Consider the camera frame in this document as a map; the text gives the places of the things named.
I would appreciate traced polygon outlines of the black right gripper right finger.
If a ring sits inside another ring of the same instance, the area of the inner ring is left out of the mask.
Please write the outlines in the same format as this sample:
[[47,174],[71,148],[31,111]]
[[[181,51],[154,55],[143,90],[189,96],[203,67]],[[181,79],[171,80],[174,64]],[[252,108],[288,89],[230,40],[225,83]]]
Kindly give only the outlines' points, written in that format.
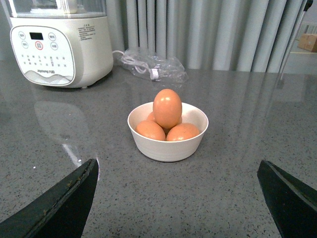
[[283,238],[317,236],[317,191],[270,161],[257,177],[266,205]]

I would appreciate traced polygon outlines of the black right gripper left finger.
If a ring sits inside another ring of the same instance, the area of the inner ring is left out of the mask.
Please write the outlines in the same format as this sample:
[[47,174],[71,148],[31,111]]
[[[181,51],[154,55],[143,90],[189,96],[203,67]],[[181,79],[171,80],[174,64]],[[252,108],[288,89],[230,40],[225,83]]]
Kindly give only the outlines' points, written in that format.
[[79,238],[93,203],[99,165],[89,159],[0,224],[2,238]]

